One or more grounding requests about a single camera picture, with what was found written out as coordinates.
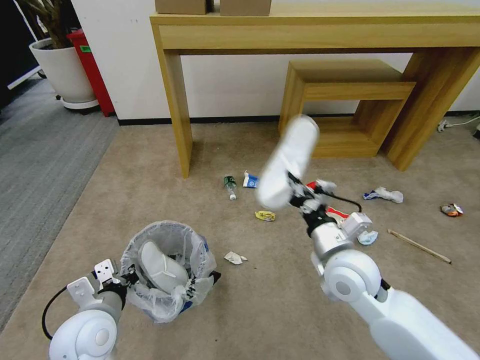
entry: green label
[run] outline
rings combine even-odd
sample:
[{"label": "green label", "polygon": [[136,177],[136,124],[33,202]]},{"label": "green label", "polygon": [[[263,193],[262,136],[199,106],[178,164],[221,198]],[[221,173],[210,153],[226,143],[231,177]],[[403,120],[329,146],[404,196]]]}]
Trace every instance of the green label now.
[{"label": "green label", "polygon": [[235,186],[237,185],[233,176],[225,176],[223,178],[223,185],[225,186],[227,184],[233,184]]},{"label": "green label", "polygon": [[80,51],[82,53],[91,53],[92,50],[90,50],[90,46],[88,45],[80,45]]}]

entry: floor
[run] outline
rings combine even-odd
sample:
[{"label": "floor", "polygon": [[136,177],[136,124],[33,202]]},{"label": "floor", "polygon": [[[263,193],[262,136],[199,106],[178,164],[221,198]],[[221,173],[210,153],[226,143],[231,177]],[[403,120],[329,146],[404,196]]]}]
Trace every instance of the floor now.
[{"label": "floor", "polygon": [[0,332],[118,130],[34,77],[0,114]]},{"label": "floor", "polygon": [[[276,125],[192,128],[189,179],[181,178],[170,125],[120,128],[0,334],[2,358],[46,357],[49,341],[40,319],[52,295],[99,261],[119,259],[145,225],[171,219],[206,237],[222,277],[202,305],[167,325],[153,324],[127,304],[118,359],[385,359],[358,315],[323,295],[298,212],[285,208],[275,222],[263,222],[254,216],[259,206],[253,190],[240,188],[230,201],[223,189],[226,174],[238,182],[245,169],[259,174],[277,143]],[[392,286],[416,296],[480,352],[480,142],[472,130],[459,126],[433,134],[406,172],[382,156],[317,159],[305,180],[334,181],[338,195],[356,200],[378,186],[402,191],[403,204],[362,200],[379,238],[356,247],[377,262]],[[465,215],[442,214],[439,206],[449,202],[463,206]],[[388,235],[389,228],[445,254],[452,264]],[[222,259],[230,250],[248,262],[235,266]],[[50,331],[75,311],[62,294],[48,313]]]}]

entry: red trash bin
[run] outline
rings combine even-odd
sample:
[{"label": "red trash bin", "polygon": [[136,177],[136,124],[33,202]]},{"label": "red trash bin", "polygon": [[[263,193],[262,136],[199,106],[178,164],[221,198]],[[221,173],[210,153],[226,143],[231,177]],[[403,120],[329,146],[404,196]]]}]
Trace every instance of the red trash bin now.
[{"label": "red trash bin", "polygon": [[85,69],[86,76],[90,81],[90,85],[96,99],[98,100],[103,115],[109,117],[111,114],[115,113],[114,105],[112,104],[110,95],[105,87],[104,80],[102,79],[97,63],[95,62],[94,55],[90,50],[84,31],[82,29],[74,31],[71,34],[68,34],[67,37],[73,43],[73,46],[75,46],[76,53]]}]

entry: plastic bottle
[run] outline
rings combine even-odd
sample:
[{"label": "plastic bottle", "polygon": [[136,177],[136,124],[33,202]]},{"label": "plastic bottle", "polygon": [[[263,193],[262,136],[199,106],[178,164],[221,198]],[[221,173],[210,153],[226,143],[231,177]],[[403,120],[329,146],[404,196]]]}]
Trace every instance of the plastic bottle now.
[{"label": "plastic bottle", "polygon": [[235,194],[235,188],[237,187],[237,183],[235,182],[234,177],[231,175],[226,175],[223,178],[223,184],[225,185],[225,189],[230,194],[230,200],[236,200],[237,195]]}]

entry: wooden console table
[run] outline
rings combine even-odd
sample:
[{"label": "wooden console table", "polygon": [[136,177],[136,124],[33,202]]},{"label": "wooden console table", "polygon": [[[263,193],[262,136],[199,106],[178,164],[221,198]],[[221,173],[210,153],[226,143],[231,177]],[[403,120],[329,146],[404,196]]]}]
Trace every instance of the wooden console table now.
[{"label": "wooden console table", "polygon": [[266,17],[154,14],[150,22],[184,178],[193,141],[181,55],[413,53],[403,80],[416,86],[382,146],[401,171],[480,66],[480,6],[292,3],[273,4]]}]

